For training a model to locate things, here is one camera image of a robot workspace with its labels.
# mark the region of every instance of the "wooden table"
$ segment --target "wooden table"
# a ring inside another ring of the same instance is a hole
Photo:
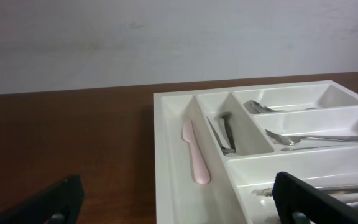
[[[155,223],[153,93],[334,80],[358,73],[0,95],[0,212],[70,174],[78,223]]]

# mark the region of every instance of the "cutlery tray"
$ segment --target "cutlery tray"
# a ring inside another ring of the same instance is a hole
[[[257,114],[249,100],[283,111]],[[208,123],[229,147],[218,119],[224,111],[232,113],[235,154],[223,155]],[[187,119],[211,174],[205,185],[194,181],[190,148],[181,136]],[[358,94],[331,80],[156,93],[154,125],[157,223],[279,223],[273,198],[257,192],[273,187],[280,171],[314,186],[358,184],[358,143],[303,140],[284,146],[265,133],[358,135]],[[313,148],[282,151],[300,147]]]

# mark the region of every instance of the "tray compartment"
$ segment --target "tray compartment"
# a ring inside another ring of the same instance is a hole
[[[276,173],[288,172],[313,186],[358,184],[358,147],[236,159],[228,161],[227,168],[248,224],[278,223],[273,198],[258,195],[273,187]],[[358,201],[358,194],[335,197]]]
[[[235,155],[229,156],[248,156],[274,151],[273,147],[266,141],[252,118],[243,110],[232,93],[200,94],[197,96],[197,99],[201,110],[211,121],[225,147],[229,147],[229,141],[224,130],[223,120],[219,119],[218,116],[224,111],[232,113],[229,124],[232,128],[237,152]]]
[[[239,202],[195,97],[166,96],[162,98],[161,106],[168,152],[165,159],[170,164],[170,183],[165,187],[171,187],[174,217],[167,223],[244,223]],[[194,181],[190,148],[182,140],[181,131],[186,119],[193,121],[198,145],[211,174],[211,182],[205,185]]]
[[[287,113],[260,114],[255,115],[254,119],[261,129],[267,129],[282,135],[358,135],[358,106],[331,108],[330,110],[306,110]],[[270,140],[277,147],[318,147],[355,144],[337,141],[302,140],[294,146],[283,146],[273,139]]]
[[[254,100],[273,110],[294,111],[358,105],[358,99],[330,84],[244,90],[234,94],[242,104]],[[248,112],[256,113],[249,104],[244,106]]]

